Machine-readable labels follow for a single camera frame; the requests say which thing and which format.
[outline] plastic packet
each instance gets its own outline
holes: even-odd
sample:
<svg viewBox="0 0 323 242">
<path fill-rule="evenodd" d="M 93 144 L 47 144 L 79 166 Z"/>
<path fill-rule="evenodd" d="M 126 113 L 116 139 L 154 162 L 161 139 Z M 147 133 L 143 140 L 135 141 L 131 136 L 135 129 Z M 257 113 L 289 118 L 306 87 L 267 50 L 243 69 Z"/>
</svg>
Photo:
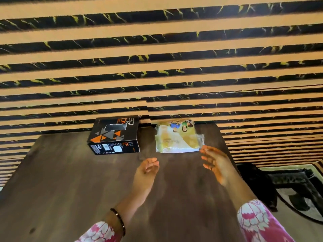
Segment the plastic packet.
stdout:
<svg viewBox="0 0 323 242">
<path fill-rule="evenodd" d="M 196 134 L 194 122 L 190 119 L 161 121 L 156 129 L 156 152 L 195 152 L 204 145 L 204 135 Z"/>
</svg>

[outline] striped wallpaper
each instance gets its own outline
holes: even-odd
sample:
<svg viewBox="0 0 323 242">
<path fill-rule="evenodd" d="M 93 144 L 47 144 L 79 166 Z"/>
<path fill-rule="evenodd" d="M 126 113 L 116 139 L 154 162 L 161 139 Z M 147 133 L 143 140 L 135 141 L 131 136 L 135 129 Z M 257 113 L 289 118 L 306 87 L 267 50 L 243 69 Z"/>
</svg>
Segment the striped wallpaper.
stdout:
<svg viewBox="0 0 323 242">
<path fill-rule="evenodd" d="M 0 0 L 0 186 L 40 135 L 133 114 L 322 172 L 323 0 Z"/>
</svg>

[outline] hand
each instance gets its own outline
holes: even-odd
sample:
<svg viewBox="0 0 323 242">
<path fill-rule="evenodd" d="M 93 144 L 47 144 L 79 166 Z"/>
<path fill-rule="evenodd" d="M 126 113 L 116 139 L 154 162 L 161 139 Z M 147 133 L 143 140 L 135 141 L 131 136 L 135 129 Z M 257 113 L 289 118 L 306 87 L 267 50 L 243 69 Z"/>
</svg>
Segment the hand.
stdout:
<svg viewBox="0 0 323 242">
<path fill-rule="evenodd" d="M 143 204 L 150 193 L 158 170 L 159 161 L 157 161 L 157 158 L 146 159 L 137 168 L 131 194 L 136 196 L 141 204 Z"/>
<path fill-rule="evenodd" d="M 203 164 L 203 166 L 215 174 L 217 181 L 221 185 L 227 187 L 232 175 L 238 174 L 229 157 L 221 150 L 205 145 L 202 146 L 200 152 L 204 154 L 202 160 L 208 162 L 208 164 Z"/>
</svg>

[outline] sleeve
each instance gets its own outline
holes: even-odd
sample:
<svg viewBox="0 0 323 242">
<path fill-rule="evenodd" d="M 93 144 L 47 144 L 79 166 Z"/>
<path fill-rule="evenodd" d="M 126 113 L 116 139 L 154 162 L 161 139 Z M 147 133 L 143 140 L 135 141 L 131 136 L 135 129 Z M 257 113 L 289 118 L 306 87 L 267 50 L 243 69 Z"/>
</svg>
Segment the sleeve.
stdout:
<svg viewBox="0 0 323 242">
<path fill-rule="evenodd" d="M 241 206 L 237 218 L 247 242 L 294 242 L 284 227 L 258 199 Z"/>
<path fill-rule="evenodd" d="M 119 242 L 113 228 L 106 222 L 94 224 L 85 234 L 75 242 Z"/>
</svg>

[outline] wooden table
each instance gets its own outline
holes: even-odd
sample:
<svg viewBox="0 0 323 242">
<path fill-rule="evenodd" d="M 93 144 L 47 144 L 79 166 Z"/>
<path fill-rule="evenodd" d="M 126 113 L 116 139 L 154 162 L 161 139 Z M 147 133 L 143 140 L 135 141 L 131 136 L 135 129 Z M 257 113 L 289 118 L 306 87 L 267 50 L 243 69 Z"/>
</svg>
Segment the wooden table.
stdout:
<svg viewBox="0 0 323 242">
<path fill-rule="evenodd" d="M 197 125 L 205 143 L 229 150 L 216 125 Z M 243 241 L 224 188 L 200 154 L 155 152 L 153 128 L 140 128 L 140 153 L 95 156 L 89 132 L 41 136 L 0 192 L 0 238 L 6 242 L 78 239 L 129 191 L 140 162 L 160 170 L 127 236 L 131 242 Z"/>
</svg>

